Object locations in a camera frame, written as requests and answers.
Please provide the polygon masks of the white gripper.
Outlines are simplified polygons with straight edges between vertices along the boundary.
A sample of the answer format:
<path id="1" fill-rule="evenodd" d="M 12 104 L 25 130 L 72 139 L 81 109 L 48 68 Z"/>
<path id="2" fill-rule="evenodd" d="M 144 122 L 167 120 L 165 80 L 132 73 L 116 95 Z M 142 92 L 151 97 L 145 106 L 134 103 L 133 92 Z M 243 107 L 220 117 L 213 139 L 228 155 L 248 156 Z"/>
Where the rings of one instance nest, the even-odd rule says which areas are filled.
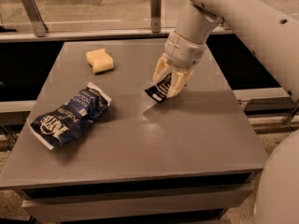
<path id="1" fill-rule="evenodd" d="M 200 62 L 205 49 L 205 37 L 193 41 L 175 31 L 170 33 L 164 44 L 164 54 L 159 58 L 152 78 L 154 83 L 158 83 L 166 75 L 171 75 L 167 98 L 177 96 L 188 83 L 193 74 L 193 66 Z"/>

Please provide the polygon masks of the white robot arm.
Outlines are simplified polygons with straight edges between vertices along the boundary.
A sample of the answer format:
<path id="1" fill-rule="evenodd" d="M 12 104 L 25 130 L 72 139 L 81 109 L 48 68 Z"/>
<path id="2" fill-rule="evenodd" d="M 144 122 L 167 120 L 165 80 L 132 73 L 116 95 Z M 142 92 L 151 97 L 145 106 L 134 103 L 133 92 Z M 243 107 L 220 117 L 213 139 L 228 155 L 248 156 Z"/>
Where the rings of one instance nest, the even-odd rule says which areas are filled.
<path id="1" fill-rule="evenodd" d="M 299 22 L 260 0 L 188 0 L 167 38 L 153 75 L 171 76 L 168 97 L 180 93 L 218 24 L 228 26 L 291 98 L 299 101 Z M 299 131 L 271 153 L 263 168 L 253 224 L 299 224 Z"/>

